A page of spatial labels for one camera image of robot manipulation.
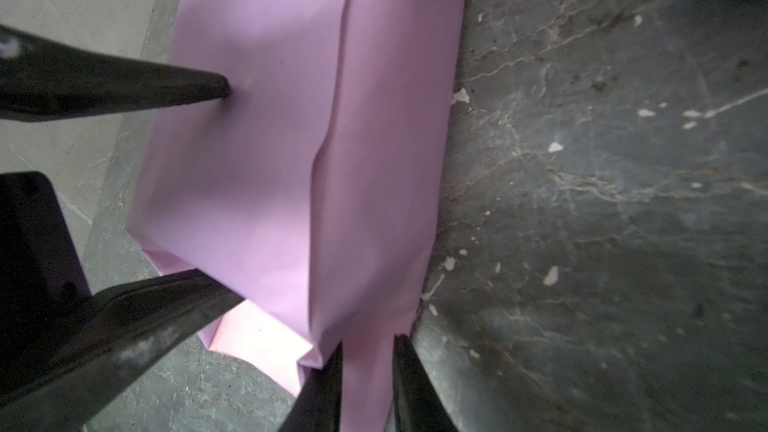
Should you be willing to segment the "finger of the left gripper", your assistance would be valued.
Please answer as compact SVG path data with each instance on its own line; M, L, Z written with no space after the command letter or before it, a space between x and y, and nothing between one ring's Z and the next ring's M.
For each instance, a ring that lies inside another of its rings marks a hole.
M227 97L214 72L95 53L1 27L1 118L49 122Z

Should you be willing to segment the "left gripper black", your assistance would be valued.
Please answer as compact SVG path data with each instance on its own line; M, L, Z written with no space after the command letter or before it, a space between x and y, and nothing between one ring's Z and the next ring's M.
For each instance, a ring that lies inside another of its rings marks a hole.
M78 431L242 302L199 270L94 296L51 181L1 175L1 428Z

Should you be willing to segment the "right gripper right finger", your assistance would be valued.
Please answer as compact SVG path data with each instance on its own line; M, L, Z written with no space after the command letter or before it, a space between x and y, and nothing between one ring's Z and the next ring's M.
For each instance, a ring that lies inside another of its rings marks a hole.
M393 343L395 428L400 432L457 432L418 354L406 335Z

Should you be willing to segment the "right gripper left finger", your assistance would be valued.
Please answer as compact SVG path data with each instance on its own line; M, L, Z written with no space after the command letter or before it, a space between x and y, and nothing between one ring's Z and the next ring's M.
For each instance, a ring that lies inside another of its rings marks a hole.
M313 369L279 432L339 432L343 385L343 345L322 369Z

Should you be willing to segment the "pink wrapping paper sheet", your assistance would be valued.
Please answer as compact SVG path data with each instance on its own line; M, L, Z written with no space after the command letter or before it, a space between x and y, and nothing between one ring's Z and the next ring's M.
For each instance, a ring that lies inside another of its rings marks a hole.
M436 236L465 0L181 0L169 61L221 101L157 112L127 219L161 274L243 297L200 331L297 394L343 351L344 431L381 431Z

